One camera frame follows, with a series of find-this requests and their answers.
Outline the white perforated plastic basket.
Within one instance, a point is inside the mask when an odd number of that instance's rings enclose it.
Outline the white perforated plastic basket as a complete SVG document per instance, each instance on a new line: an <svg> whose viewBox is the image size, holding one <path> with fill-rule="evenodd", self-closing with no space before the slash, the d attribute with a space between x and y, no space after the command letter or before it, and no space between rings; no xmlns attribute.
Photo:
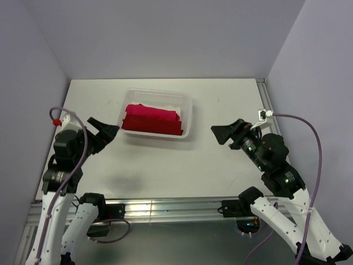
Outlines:
<svg viewBox="0 0 353 265"><path fill-rule="evenodd" d="M192 108L187 93L130 88L117 124L131 136L183 140L191 129Z"/></svg>

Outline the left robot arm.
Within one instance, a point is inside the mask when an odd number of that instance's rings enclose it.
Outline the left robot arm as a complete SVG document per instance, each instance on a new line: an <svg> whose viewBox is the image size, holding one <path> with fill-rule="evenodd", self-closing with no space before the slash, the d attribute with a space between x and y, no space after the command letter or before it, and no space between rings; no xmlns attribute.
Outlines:
<svg viewBox="0 0 353 265"><path fill-rule="evenodd" d="M89 118L88 123L98 131L93 134L70 114L52 123L60 130L55 136L54 154L42 177L41 216L27 264L74 264L91 224L108 213L104 195L86 193L79 200L72 222L66 224L83 175L82 165L113 141L119 127Z"/></svg>

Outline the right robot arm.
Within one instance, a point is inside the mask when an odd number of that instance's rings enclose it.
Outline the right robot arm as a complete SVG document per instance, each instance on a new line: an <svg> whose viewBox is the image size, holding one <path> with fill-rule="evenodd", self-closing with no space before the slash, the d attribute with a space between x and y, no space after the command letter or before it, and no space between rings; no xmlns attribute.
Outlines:
<svg viewBox="0 0 353 265"><path fill-rule="evenodd" d="M267 189L290 213L288 219L255 187L238 196L238 212L264 220L290 246L296 255L296 264L336 264L352 256L352 248L332 234L313 205L314 196L287 162L289 150L282 136L262 135L243 119L212 126L211 131L220 145L231 139L229 148L242 150L249 157L262 172L261 180Z"/></svg>

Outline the dark red t shirt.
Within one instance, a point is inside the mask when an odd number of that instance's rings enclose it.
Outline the dark red t shirt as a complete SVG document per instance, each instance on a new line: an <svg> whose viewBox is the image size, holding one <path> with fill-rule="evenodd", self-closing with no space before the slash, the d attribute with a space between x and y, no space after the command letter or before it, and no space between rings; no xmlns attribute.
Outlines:
<svg viewBox="0 0 353 265"><path fill-rule="evenodd" d="M128 116L123 120L122 128L144 133L182 135L181 121L171 121L142 116Z"/></svg>

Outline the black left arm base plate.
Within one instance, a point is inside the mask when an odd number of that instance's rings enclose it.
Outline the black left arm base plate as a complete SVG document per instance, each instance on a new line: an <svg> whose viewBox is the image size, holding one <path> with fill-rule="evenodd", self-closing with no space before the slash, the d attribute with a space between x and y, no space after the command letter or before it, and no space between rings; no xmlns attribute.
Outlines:
<svg viewBox="0 0 353 265"><path fill-rule="evenodd" d="M124 219L125 204L107 204L105 208L105 219Z"/></svg>

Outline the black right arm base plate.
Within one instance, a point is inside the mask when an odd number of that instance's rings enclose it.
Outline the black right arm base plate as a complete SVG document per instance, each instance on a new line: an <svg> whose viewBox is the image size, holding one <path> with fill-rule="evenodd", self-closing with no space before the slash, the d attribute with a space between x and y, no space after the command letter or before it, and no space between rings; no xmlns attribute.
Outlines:
<svg viewBox="0 0 353 265"><path fill-rule="evenodd" d="M218 212L221 213L224 218L242 218L249 216L246 207L239 199L222 200Z"/></svg>

